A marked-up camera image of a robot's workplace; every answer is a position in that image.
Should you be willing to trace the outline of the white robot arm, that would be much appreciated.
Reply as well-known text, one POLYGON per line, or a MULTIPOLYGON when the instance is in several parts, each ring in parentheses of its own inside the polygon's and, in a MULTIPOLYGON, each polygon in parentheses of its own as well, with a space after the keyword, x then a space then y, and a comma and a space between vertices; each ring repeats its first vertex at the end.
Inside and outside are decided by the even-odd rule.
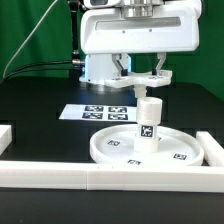
POLYGON ((81 49, 85 82, 104 85, 130 74, 132 54, 193 51, 202 0, 84 0, 81 49))

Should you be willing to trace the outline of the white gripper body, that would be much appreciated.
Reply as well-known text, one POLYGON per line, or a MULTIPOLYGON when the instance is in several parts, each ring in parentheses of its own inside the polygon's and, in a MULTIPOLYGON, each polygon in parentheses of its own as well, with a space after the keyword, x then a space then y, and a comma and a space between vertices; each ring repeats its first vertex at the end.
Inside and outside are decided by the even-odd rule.
POLYGON ((202 0, 83 0, 84 53, 193 51, 199 45, 202 0))

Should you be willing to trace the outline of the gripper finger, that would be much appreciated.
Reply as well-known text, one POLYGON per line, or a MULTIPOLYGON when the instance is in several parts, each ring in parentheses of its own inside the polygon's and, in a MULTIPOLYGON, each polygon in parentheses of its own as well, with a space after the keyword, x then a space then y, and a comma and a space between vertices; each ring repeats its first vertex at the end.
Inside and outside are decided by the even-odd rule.
POLYGON ((113 54, 112 62, 117 68, 120 76, 126 76, 128 74, 127 69, 128 58, 124 54, 113 54))
POLYGON ((152 70, 153 75, 158 75, 160 73, 160 70, 166 61, 166 54, 165 53, 158 53, 157 54, 158 63, 156 67, 152 70))

